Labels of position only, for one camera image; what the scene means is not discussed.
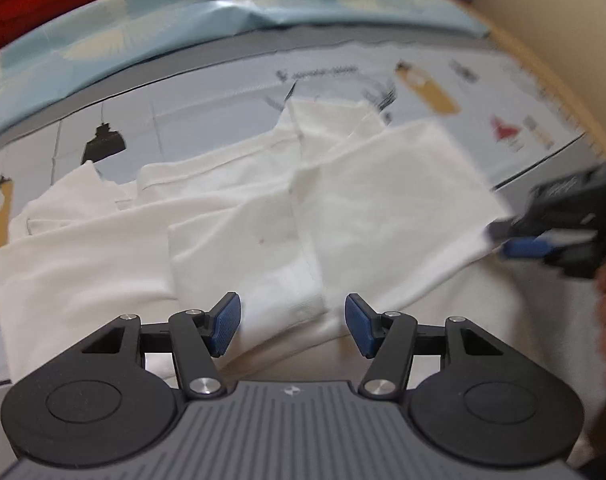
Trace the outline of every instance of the folded white garment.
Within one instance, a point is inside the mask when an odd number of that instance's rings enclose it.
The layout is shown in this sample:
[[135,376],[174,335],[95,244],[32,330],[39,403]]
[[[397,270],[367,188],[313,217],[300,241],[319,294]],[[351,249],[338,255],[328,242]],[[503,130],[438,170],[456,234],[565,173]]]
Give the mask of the folded white garment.
[[[271,132],[124,186],[88,163],[0,249],[11,377],[119,314],[163,322],[228,290],[243,320],[219,365],[240,373],[343,335],[349,292],[412,313],[490,249],[483,229],[506,211],[488,188],[437,124],[385,130],[369,105],[336,102],[292,100]],[[167,376],[171,359],[148,369]]]

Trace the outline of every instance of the wall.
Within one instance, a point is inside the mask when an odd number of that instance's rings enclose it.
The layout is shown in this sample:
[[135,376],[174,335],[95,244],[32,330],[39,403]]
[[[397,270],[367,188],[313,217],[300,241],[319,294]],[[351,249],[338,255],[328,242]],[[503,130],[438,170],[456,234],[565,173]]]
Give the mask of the wall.
[[474,0],[529,46],[606,131],[606,0]]

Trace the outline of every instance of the metal screw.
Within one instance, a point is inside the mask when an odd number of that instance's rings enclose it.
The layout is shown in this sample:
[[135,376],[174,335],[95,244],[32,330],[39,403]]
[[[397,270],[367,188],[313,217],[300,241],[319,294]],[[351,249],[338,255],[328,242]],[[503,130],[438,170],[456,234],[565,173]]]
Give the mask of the metal screw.
[[396,385],[387,379],[372,379],[365,383],[365,391],[368,394],[382,396],[391,394],[396,389]]
[[197,394],[215,394],[221,389],[221,383],[211,377],[199,377],[190,382],[190,390]]

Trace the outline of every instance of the light blue fabric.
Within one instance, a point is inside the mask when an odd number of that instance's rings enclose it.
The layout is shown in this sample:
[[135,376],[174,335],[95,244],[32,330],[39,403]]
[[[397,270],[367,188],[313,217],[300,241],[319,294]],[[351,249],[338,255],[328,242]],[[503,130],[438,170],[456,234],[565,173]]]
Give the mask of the light blue fabric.
[[98,0],[0,50],[0,132],[145,59],[250,30],[305,23],[487,33],[447,0]]

